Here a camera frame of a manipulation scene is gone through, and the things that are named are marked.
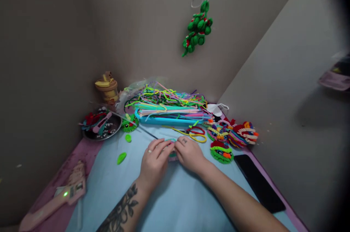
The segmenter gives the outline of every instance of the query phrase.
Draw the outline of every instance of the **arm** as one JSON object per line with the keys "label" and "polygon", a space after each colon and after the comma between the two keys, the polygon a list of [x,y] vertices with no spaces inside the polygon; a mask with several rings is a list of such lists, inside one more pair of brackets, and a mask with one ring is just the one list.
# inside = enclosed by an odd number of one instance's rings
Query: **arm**
{"label": "arm", "polygon": [[142,210],[167,170],[168,156],[173,148],[174,143],[164,142],[164,139],[149,144],[142,158],[139,177],[97,229],[98,232],[135,230]]}
{"label": "arm", "polygon": [[288,231],[258,201],[208,161],[196,142],[181,136],[175,148],[180,163],[210,187],[239,231]]}

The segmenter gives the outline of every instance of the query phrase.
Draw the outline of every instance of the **hanging green decoration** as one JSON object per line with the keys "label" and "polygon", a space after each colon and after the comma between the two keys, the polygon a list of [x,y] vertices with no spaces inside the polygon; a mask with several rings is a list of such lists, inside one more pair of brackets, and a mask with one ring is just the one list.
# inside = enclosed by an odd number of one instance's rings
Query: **hanging green decoration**
{"label": "hanging green decoration", "polygon": [[187,53],[192,53],[196,45],[203,45],[205,43],[205,35],[211,33],[211,25],[213,24],[213,19],[207,19],[207,12],[209,11],[209,2],[204,0],[201,5],[201,12],[199,14],[194,14],[193,19],[187,26],[190,31],[183,41],[183,47],[185,52],[182,57],[187,55]]}

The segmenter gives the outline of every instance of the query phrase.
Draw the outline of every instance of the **scissors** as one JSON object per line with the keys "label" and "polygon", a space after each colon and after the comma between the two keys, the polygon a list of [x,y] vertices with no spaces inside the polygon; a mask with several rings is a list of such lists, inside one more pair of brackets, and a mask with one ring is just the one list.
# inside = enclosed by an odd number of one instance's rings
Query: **scissors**
{"label": "scissors", "polygon": [[[184,131],[175,129],[175,128],[170,127],[170,126],[165,126],[165,125],[163,125],[163,127],[170,128],[170,129],[172,129],[174,131],[177,131],[177,132],[179,132],[179,133],[181,133],[183,135],[187,135],[191,139],[193,139],[194,141],[196,141],[198,143],[205,143],[207,141],[207,137],[205,136],[205,131],[202,128],[198,127],[198,126],[192,126],[192,128],[188,128],[187,130],[184,130]],[[200,136],[200,137],[204,138],[204,140],[198,140],[196,138],[196,136]]]}

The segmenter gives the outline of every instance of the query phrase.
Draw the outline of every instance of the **smartphone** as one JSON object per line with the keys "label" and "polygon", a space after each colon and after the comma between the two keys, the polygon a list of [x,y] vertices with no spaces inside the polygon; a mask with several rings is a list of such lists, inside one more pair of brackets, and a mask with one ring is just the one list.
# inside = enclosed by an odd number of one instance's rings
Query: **smartphone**
{"label": "smartphone", "polygon": [[260,203],[270,212],[285,210],[285,205],[247,155],[237,155],[234,160]]}

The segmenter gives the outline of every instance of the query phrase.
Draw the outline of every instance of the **pink device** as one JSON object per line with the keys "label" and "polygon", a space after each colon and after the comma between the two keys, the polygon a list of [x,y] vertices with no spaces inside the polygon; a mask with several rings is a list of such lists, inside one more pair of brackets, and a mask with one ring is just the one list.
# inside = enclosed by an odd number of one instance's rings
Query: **pink device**
{"label": "pink device", "polygon": [[69,176],[68,185],[35,213],[28,213],[23,218],[19,231],[30,231],[50,217],[57,209],[65,203],[72,205],[78,201],[86,192],[84,164],[79,160]]}

